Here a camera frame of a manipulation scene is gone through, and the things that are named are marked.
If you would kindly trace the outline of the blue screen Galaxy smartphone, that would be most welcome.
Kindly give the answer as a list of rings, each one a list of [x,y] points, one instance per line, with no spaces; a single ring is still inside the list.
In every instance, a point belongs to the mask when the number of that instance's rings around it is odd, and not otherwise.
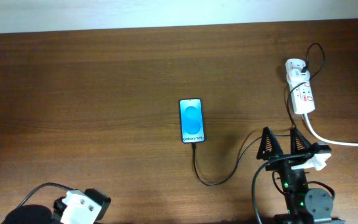
[[[199,98],[179,101],[181,140],[183,143],[198,143],[205,141],[203,110]]]

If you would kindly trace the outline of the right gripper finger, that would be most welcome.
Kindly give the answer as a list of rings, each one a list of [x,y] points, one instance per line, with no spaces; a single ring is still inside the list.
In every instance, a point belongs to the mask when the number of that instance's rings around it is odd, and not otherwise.
[[[283,151],[276,136],[268,126],[264,127],[256,158],[267,161],[282,154]]]
[[[300,133],[298,128],[290,130],[290,150],[291,155],[304,154],[310,152],[311,143]]]

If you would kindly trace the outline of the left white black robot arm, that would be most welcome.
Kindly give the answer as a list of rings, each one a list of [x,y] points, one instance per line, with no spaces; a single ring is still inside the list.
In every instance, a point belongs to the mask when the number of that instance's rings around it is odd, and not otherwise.
[[[61,224],[62,215],[43,205],[23,205],[9,212],[1,224]]]

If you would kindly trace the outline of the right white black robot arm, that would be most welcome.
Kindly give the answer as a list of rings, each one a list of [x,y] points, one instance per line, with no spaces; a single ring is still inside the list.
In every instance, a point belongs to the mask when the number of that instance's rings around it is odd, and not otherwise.
[[[325,142],[310,143],[297,128],[290,130],[290,153],[285,154],[279,145],[277,136],[269,127],[265,127],[257,159],[265,161],[256,171],[251,187],[252,204],[259,223],[255,198],[255,185],[263,169],[278,174],[281,194],[284,196],[287,213],[274,216],[275,223],[334,224],[346,221],[332,216],[336,193],[330,186],[308,181],[306,170],[322,170],[326,160],[331,157],[331,148]]]

